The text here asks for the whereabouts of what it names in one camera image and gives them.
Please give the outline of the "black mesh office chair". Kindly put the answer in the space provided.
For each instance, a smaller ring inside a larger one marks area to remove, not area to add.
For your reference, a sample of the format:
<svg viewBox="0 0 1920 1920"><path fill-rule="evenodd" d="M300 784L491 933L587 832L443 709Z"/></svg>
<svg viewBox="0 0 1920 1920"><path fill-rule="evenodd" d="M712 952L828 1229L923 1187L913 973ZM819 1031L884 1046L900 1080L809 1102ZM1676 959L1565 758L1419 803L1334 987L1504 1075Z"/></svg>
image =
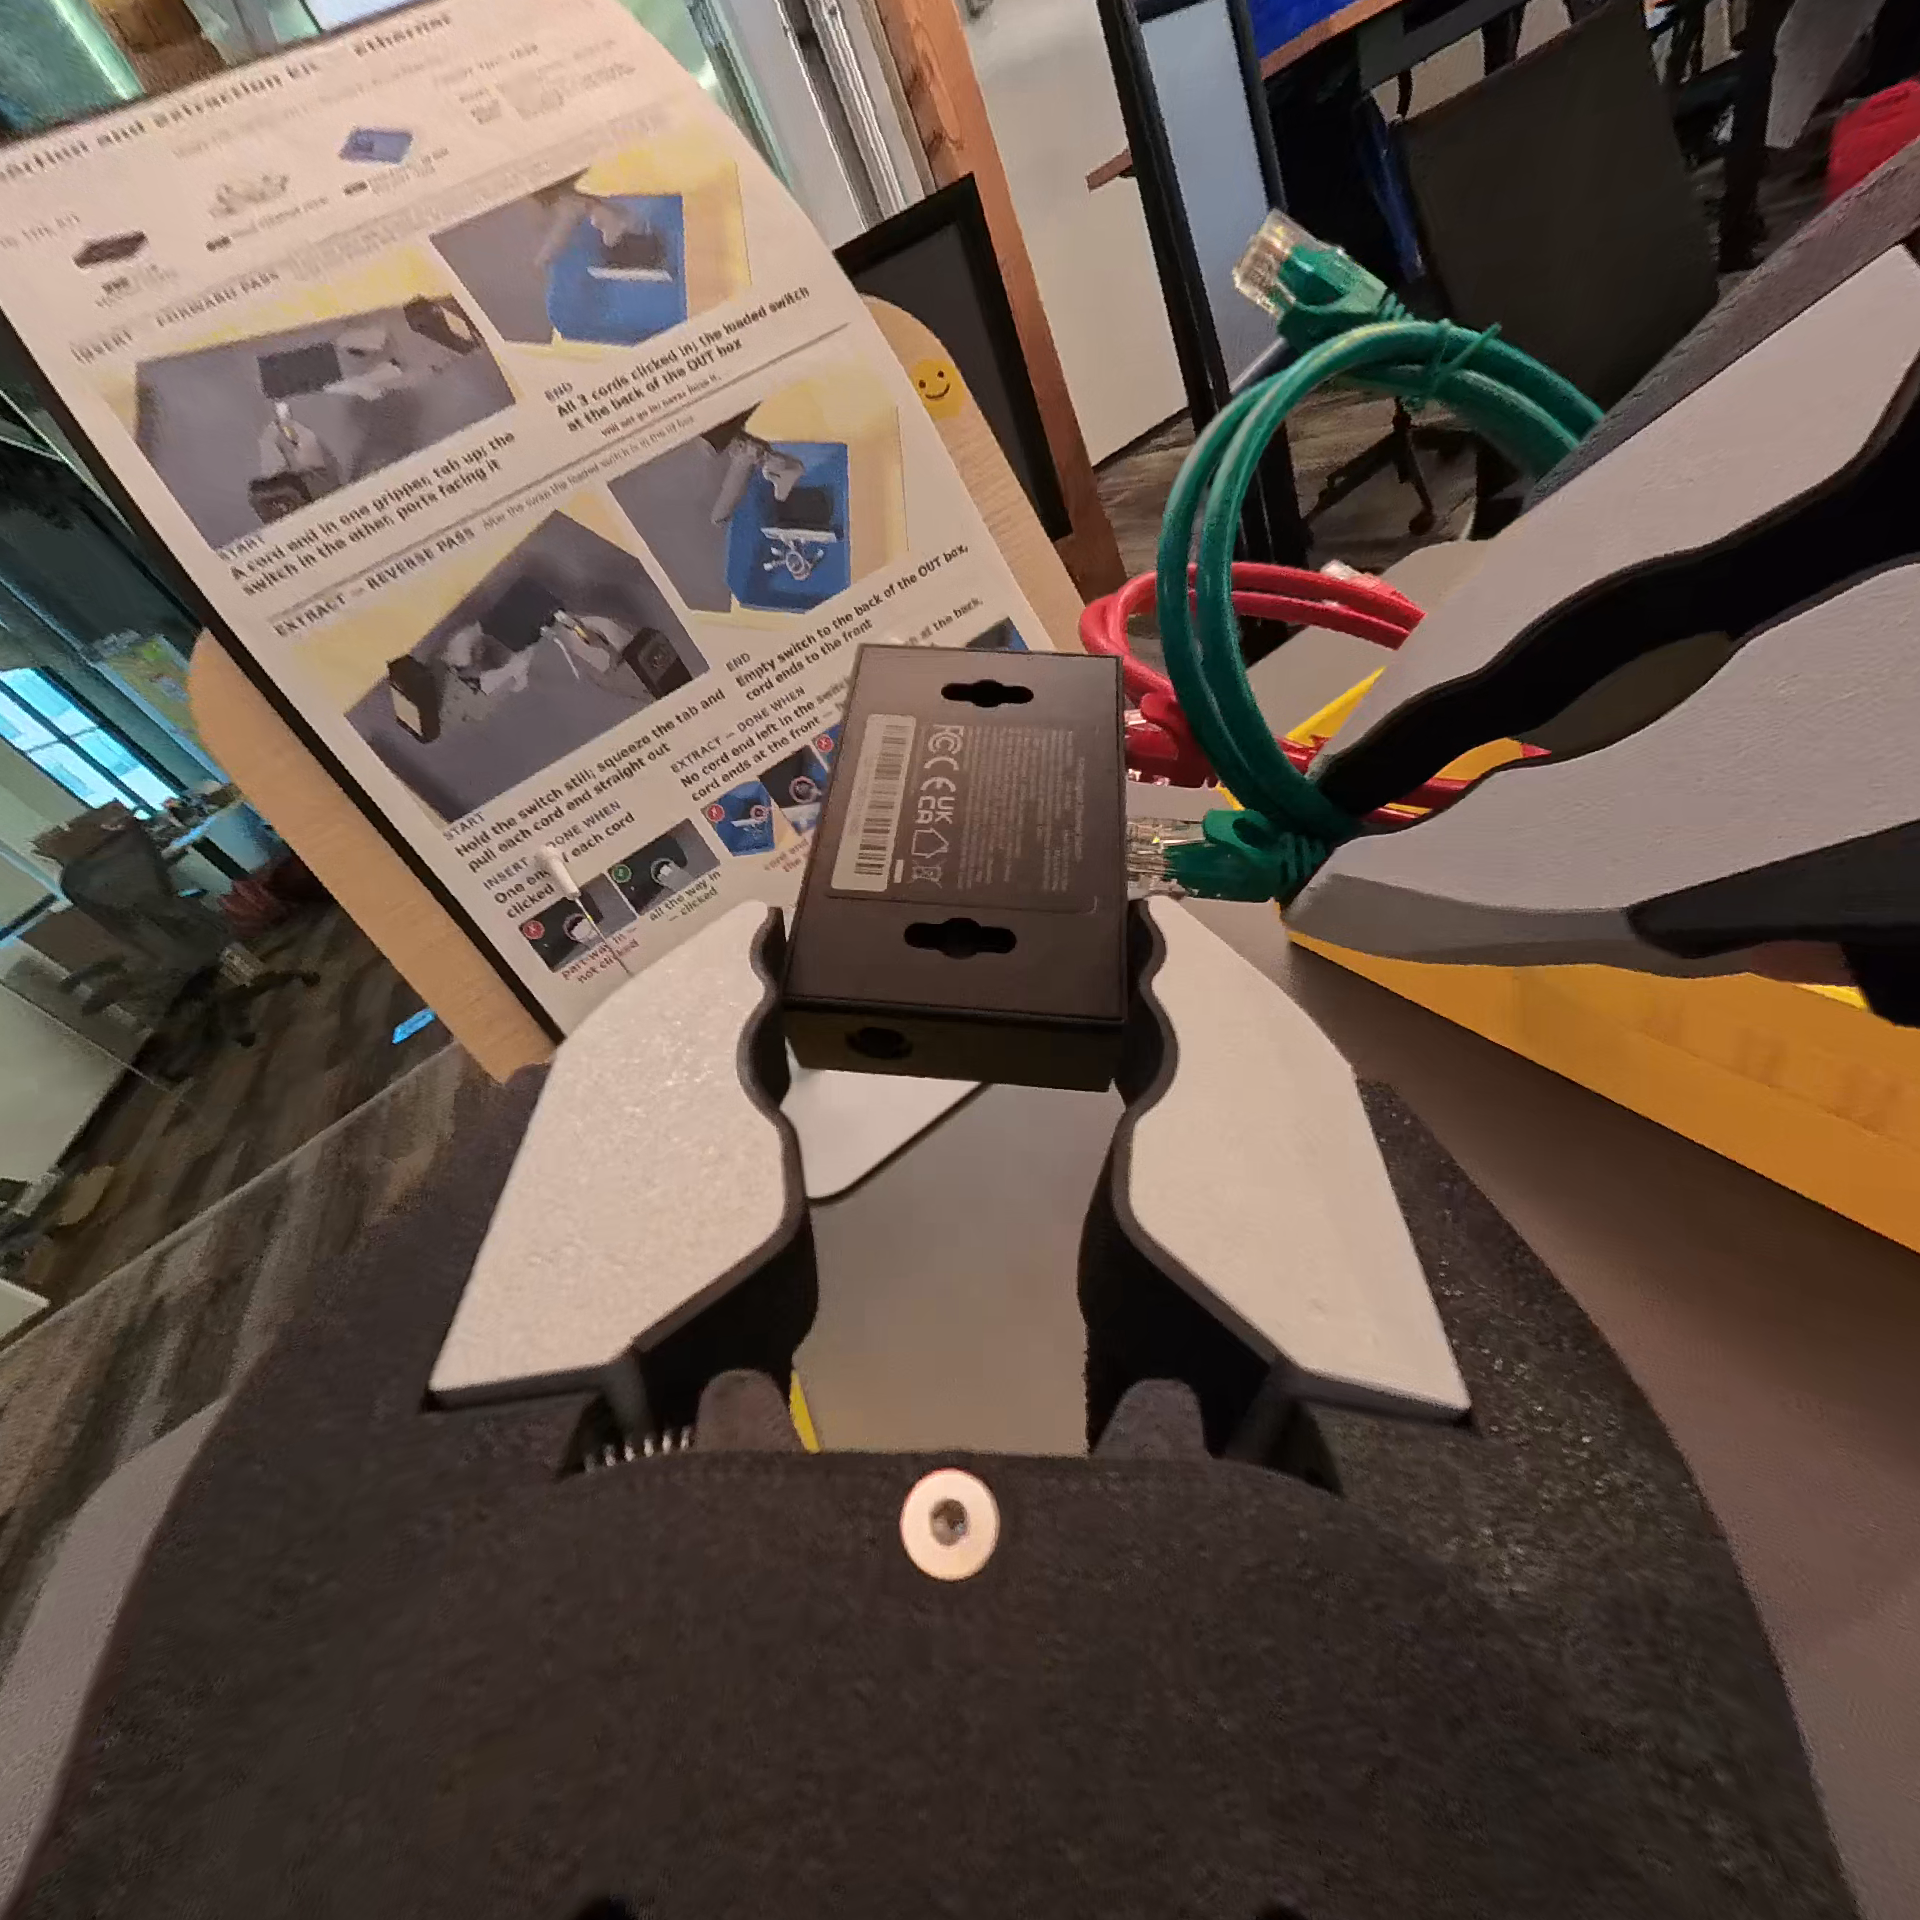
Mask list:
<svg viewBox="0 0 1920 1920"><path fill-rule="evenodd" d="M219 1042L255 1042L254 1002L288 987L312 989L311 968L265 966L233 938L223 912L175 888L171 868L136 824L113 827L62 863L67 906L101 931L113 952L72 972L63 989L93 1015L126 1006L152 1015L169 1042L171 1077Z"/></svg>

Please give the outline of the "black framed monitor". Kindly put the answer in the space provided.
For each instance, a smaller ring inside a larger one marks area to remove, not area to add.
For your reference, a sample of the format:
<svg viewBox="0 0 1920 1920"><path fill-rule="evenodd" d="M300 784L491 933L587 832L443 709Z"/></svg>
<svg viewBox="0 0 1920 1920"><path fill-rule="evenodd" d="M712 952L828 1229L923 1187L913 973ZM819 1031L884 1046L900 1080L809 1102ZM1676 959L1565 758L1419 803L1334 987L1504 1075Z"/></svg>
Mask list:
<svg viewBox="0 0 1920 1920"><path fill-rule="evenodd" d="M945 347L1046 536L1067 536L1071 516L976 180L951 180L831 254L856 293Z"/></svg>

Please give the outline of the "red plastic crate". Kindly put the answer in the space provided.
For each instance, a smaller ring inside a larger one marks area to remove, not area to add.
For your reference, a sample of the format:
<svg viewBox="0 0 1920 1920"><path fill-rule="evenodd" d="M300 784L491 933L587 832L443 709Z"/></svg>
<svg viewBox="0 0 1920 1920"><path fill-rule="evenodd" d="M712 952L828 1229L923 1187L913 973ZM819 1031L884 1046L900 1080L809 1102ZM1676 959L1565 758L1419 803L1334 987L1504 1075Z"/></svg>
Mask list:
<svg viewBox="0 0 1920 1920"><path fill-rule="evenodd" d="M1883 87L1852 104L1831 131L1821 202L1843 199L1918 140L1918 78Z"/></svg>

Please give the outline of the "black ethernet switch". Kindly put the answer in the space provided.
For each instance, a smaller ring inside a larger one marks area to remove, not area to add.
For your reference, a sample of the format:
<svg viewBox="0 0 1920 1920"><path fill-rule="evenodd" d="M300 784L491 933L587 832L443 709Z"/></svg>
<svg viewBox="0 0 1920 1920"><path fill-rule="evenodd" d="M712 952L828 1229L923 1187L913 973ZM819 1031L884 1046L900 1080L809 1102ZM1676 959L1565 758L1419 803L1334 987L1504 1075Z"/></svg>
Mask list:
<svg viewBox="0 0 1920 1920"><path fill-rule="evenodd" d="M1108 655L867 643L784 938L801 1068L1099 1093L1131 1006Z"/></svg>

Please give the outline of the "green tinted window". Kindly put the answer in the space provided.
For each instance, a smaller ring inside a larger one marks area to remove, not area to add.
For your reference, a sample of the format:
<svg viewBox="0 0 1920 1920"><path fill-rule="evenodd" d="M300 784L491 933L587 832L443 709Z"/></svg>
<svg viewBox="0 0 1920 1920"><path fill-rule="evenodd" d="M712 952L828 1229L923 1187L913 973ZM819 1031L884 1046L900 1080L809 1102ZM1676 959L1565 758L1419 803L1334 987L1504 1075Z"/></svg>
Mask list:
<svg viewBox="0 0 1920 1920"><path fill-rule="evenodd" d="M4 744L72 808L193 824L225 782L184 670L200 623L59 439L29 378L3 389Z"/></svg>

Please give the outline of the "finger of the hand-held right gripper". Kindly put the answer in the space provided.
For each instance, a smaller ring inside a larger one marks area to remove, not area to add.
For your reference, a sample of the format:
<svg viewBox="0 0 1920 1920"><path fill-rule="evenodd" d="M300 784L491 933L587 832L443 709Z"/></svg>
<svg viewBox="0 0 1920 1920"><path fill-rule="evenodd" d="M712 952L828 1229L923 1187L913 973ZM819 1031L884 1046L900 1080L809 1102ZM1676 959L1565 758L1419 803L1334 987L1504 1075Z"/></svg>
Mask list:
<svg viewBox="0 0 1920 1920"><path fill-rule="evenodd" d="M1918 270L1888 246L1486 549L1317 763L1348 814L1704 634L1916 560Z"/></svg>
<svg viewBox="0 0 1920 1920"><path fill-rule="evenodd" d="M1918 973L1918 565L1765 626L1640 731L1337 850L1292 933L1431 966Z"/></svg>

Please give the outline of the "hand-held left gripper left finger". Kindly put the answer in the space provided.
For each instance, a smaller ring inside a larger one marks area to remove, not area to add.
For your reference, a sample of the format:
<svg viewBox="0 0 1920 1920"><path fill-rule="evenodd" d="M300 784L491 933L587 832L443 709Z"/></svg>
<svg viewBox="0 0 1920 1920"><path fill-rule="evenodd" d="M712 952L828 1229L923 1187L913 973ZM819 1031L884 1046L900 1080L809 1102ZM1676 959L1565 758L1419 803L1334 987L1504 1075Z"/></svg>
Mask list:
<svg viewBox="0 0 1920 1920"><path fill-rule="evenodd" d="M785 1391L819 1261L776 987L784 916L719 919L573 1031L424 1381L431 1408L590 1395L611 1454L691 1440L705 1386Z"/></svg>

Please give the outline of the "white stand base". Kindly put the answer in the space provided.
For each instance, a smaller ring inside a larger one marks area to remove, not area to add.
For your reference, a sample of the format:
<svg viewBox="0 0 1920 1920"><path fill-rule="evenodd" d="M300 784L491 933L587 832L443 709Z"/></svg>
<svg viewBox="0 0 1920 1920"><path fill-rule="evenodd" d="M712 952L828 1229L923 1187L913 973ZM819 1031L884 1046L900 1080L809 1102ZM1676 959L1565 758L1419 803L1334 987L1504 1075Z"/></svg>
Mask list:
<svg viewBox="0 0 1920 1920"><path fill-rule="evenodd" d="M800 1146L807 1200L830 1202L860 1187L980 1091L952 1079L790 1062L784 1117Z"/></svg>

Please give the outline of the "brown wooden beam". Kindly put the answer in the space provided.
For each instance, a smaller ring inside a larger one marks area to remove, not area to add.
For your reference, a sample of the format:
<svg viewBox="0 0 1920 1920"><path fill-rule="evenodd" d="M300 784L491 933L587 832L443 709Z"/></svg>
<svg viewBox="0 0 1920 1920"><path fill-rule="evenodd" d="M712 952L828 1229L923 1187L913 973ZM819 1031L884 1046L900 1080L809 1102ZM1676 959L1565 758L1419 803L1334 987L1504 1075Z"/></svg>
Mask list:
<svg viewBox="0 0 1920 1920"><path fill-rule="evenodd" d="M1086 435L976 78L961 10L956 2L877 2L876 11L934 183L948 184L961 175L976 183L1069 519L1069 533L1054 546L1081 599L1092 602L1123 588L1127 570L1097 494Z"/></svg>

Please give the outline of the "grey screen monitor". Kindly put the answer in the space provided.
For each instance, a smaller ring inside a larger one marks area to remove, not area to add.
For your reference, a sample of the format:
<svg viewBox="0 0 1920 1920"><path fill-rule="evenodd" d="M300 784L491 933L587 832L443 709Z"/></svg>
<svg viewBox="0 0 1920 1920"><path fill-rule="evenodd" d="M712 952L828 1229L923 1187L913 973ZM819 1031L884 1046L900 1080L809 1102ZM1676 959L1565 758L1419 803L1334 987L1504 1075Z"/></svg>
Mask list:
<svg viewBox="0 0 1920 1920"><path fill-rule="evenodd" d="M1200 435L1280 352L1278 326L1233 282L1280 167L1241 2L1099 2L1148 242L1191 430Z"/></svg>

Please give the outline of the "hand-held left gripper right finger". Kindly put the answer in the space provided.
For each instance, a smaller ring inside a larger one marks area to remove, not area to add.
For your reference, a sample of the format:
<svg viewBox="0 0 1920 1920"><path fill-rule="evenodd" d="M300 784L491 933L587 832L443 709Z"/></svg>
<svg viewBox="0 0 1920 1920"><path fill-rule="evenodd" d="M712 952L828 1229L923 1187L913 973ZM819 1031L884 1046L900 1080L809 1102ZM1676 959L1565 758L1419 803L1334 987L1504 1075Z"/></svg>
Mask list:
<svg viewBox="0 0 1920 1920"><path fill-rule="evenodd" d="M1461 1426L1471 1397L1348 1060L1169 899L1131 909L1119 1117L1084 1229L1088 1443L1137 1386L1201 1447L1288 1458L1317 1411Z"/></svg>

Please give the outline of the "instruction sheet on board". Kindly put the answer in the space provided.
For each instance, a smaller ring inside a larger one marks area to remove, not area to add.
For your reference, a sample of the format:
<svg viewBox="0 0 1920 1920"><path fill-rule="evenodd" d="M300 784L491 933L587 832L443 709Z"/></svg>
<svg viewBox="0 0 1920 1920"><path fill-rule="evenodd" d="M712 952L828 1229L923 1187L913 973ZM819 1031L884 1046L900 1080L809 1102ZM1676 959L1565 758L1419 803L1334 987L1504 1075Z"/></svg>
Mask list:
<svg viewBox="0 0 1920 1920"><path fill-rule="evenodd" d="M1084 604L1118 588L1124 570L1064 378L1051 363L1051 352L1024 352L1067 507L1069 533L1063 540L1045 534L973 397L956 415L940 419L937 427L1045 635L1079 653ZM470 1062L497 1084L523 1068L544 1064L558 1038L495 968L491 949L431 893L380 824L356 807L345 779L302 743L211 634L193 645L187 699L199 731L243 797L439 1015Z"/></svg>

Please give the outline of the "instruction poster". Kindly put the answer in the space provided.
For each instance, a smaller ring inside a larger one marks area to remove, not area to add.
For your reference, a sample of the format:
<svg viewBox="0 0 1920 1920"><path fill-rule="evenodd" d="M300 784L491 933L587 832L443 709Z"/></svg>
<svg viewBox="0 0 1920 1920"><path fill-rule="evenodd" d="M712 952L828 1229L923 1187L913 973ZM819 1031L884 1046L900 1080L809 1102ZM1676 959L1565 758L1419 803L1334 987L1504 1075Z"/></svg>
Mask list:
<svg viewBox="0 0 1920 1920"><path fill-rule="evenodd" d="M864 645L1069 640L622 5L407 5L25 135L3 237L116 502L555 1038L797 899Z"/></svg>

